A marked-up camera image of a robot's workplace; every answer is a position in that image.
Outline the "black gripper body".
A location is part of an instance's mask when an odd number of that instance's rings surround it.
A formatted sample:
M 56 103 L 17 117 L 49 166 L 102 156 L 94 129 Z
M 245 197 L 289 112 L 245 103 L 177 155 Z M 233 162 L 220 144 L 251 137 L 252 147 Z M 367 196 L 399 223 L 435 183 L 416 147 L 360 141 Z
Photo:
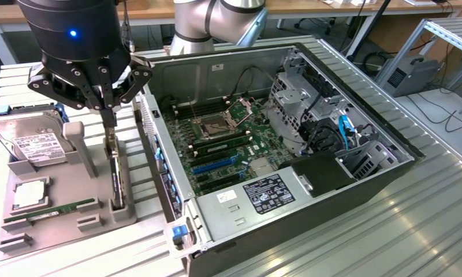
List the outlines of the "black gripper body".
M 116 1 L 18 1 L 42 52 L 70 62 L 105 65 L 118 76 L 129 64 Z

